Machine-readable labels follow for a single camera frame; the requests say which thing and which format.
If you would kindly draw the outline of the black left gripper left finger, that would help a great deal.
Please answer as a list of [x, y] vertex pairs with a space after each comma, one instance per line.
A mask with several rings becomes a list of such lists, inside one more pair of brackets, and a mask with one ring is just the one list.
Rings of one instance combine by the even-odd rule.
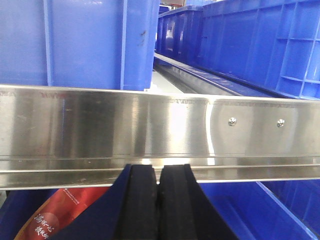
[[155, 240], [157, 184], [151, 165], [126, 165], [112, 187], [53, 240]]

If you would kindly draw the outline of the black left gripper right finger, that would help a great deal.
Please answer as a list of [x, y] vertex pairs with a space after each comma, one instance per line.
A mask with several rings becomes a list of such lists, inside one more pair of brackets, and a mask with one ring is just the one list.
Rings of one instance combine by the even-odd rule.
[[159, 240], [236, 240], [190, 165], [166, 165], [159, 183]]

